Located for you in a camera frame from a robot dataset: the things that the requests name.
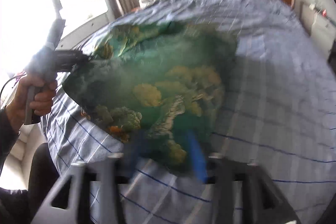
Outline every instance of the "person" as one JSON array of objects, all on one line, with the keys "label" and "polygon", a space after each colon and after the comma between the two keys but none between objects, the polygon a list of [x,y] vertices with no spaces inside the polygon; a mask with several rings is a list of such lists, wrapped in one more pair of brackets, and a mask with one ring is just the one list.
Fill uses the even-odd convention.
[{"label": "person", "polygon": [[[14,99],[0,110],[0,173],[7,155],[20,134],[25,118],[27,92],[30,86],[43,87],[30,107],[35,114],[43,116],[51,111],[57,82],[46,84],[36,75],[23,76],[17,86]],[[51,159],[47,143],[35,152],[28,190],[0,188],[0,223],[30,223],[47,193],[58,179],[58,172]]]}]

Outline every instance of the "green fabric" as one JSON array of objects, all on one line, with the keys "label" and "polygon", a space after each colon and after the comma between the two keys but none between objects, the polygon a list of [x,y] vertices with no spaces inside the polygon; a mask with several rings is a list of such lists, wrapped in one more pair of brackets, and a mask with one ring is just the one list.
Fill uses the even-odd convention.
[{"label": "green fabric", "polygon": [[205,154],[210,150],[236,46],[235,37],[212,25],[115,26],[63,88],[92,122],[122,142],[146,130],[146,156],[184,172],[190,167],[188,130]]}]

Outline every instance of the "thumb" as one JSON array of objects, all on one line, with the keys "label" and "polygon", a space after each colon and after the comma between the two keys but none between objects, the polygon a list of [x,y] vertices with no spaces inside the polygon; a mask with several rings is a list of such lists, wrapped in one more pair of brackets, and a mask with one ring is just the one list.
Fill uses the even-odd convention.
[{"label": "thumb", "polygon": [[26,103],[28,88],[30,86],[43,87],[44,84],[45,84],[44,80],[42,80],[37,75],[29,74],[23,76],[19,81],[16,94],[14,97],[16,104],[24,105]]}]

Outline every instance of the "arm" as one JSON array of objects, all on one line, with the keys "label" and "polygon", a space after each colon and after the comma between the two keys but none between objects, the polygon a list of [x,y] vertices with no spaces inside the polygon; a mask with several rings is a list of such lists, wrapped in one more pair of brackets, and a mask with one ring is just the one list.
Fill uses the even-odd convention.
[{"label": "arm", "polygon": [[20,79],[14,99],[6,108],[0,110],[0,174],[6,157],[19,136],[19,130],[25,118],[27,91],[32,85],[44,86],[43,92],[37,94],[30,104],[35,114],[46,115],[53,106],[56,81],[47,86],[42,79],[34,75],[27,75]]}]

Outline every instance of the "bed sheet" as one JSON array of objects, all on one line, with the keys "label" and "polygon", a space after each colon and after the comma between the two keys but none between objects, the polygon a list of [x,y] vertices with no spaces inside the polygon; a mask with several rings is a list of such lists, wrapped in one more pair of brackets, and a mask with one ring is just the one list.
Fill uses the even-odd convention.
[{"label": "bed sheet", "polygon": [[[116,24],[172,20],[217,23],[238,35],[236,66],[212,135],[215,151],[266,168],[303,223],[315,223],[336,192],[336,82],[294,12],[281,0],[160,0],[125,15],[93,35],[94,43]],[[60,174],[78,160],[103,160],[122,144],[80,114],[60,85],[42,118]],[[91,189],[98,221],[99,185]],[[133,181],[121,186],[127,223],[205,223],[211,187],[176,177],[143,159]],[[241,206],[236,196],[235,220]]]}]

